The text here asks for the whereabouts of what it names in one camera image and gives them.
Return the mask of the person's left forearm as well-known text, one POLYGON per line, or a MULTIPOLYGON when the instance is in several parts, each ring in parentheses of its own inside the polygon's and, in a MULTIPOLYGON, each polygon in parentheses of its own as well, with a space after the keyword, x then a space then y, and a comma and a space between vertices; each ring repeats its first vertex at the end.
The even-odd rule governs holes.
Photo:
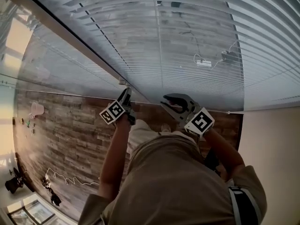
POLYGON ((110 146, 100 173, 99 196, 112 201, 116 198, 124 171, 128 147, 130 123, 127 115, 122 115, 116 123, 110 146))

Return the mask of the black device pile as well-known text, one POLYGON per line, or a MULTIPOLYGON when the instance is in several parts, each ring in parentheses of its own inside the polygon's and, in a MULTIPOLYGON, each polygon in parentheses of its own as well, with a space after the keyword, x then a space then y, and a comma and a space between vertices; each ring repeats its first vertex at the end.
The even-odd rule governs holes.
POLYGON ((42 180, 43 187, 47 190, 48 195, 50 196, 51 203, 60 206, 61 200, 60 198, 55 194, 53 189, 51 188, 51 183, 47 176, 45 176, 42 180))

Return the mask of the framed glass panel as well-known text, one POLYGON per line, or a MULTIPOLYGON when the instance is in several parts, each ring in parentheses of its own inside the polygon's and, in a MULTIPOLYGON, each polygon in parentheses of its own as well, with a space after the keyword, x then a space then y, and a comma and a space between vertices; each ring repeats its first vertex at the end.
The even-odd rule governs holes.
POLYGON ((36 193, 4 209, 14 225, 77 225, 36 193))

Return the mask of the black office chair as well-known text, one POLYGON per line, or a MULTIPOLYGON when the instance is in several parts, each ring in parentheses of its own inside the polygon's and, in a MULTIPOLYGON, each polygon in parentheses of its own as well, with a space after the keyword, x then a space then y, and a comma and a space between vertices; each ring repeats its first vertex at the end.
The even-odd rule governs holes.
POLYGON ((14 177, 5 182, 5 187, 7 191, 14 194, 18 188, 22 188, 24 185, 23 176, 18 172, 16 168, 13 171, 10 171, 10 175, 14 175, 14 177))

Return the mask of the person's t-shirt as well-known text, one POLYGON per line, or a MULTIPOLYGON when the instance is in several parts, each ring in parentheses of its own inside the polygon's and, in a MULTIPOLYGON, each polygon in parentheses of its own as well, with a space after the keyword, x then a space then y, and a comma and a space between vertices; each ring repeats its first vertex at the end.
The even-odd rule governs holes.
POLYGON ((78 225, 236 225, 229 186, 254 205, 245 224, 265 216, 265 191, 254 168, 246 166, 223 181, 207 168, 196 145, 178 135, 164 135, 139 145, 113 201, 91 194, 78 225))

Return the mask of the person's light shorts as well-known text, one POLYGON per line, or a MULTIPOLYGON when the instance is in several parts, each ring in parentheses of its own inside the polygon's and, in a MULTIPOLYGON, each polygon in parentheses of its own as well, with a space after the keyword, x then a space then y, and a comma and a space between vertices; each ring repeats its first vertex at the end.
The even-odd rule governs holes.
POLYGON ((136 120, 135 124, 129 131, 127 153, 131 155, 133 150, 139 145, 150 141, 160 135, 161 134, 159 132, 153 131, 145 121, 136 120))

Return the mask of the black floor box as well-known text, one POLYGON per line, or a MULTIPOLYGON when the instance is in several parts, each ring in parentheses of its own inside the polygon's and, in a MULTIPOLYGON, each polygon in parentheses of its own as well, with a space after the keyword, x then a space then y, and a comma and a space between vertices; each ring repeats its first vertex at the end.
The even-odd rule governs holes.
POLYGON ((222 61, 226 63, 239 62, 239 56, 235 52, 222 51, 222 61))

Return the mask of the pink bucket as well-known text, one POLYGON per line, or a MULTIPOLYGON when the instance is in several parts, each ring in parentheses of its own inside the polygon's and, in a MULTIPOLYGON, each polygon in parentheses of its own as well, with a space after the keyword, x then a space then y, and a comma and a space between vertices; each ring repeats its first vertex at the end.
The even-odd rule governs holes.
POLYGON ((43 105, 33 102, 30 108, 30 118, 35 118, 36 116, 43 115, 45 112, 45 108, 43 105))

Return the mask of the white window blind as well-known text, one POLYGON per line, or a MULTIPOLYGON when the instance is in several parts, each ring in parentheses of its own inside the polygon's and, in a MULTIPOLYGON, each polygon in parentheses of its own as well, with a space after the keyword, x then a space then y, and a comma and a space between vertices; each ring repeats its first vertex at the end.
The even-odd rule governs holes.
POLYGON ((0 1, 0 75, 16 82, 116 99, 118 80, 43 25, 27 9, 0 1))
POLYGON ((125 82, 128 80, 121 75, 115 68, 107 63, 102 57, 96 53, 87 43, 85 43, 78 35, 76 35, 70 28, 68 28, 59 18, 57 18, 49 9, 47 9, 38 0, 11 0, 19 6, 24 6, 30 10, 33 15, 47 28, 49 28, 56 35, 61 37, 83 55, 91 59, 103 70, 112 75, 115 79, 122 78, 125 82))
POLYGON ((152 103, 178 92, 216 110, 300 106, 300 0, 38 1, 152 103))

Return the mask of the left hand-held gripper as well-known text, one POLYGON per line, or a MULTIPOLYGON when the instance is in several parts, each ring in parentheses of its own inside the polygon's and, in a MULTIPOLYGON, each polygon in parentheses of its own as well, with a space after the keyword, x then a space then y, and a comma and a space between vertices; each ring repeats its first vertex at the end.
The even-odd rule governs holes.
POLYGON ((132 90, 125 88, 118 100, 109 104, 99 115, 107 125, 116 122, 123 114, 127 115, 130 125, 134 125, 136 121, 135 112, 132 109, 130 99, 132 90))

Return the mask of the person's right forearm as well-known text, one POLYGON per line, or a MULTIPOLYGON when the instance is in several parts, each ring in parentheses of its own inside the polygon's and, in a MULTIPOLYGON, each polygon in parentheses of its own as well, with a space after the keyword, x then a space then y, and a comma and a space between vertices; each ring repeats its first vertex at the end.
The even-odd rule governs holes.
POLYGON ((204 139, 224 166, 228 180, 245 167, 244 161, 239 152, 215 129, 211 128, 204 135, 204 139))

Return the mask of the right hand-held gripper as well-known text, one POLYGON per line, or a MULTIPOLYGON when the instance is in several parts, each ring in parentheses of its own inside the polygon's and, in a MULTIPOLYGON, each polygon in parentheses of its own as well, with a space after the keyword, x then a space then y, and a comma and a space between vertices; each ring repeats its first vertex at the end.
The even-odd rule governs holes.
POLYGON ((202 138, 214 125, 215 120, 210 113, 186 94, 166 94, 167 102, 161 106, 178 122, 181 128, 198 138, 202 138))

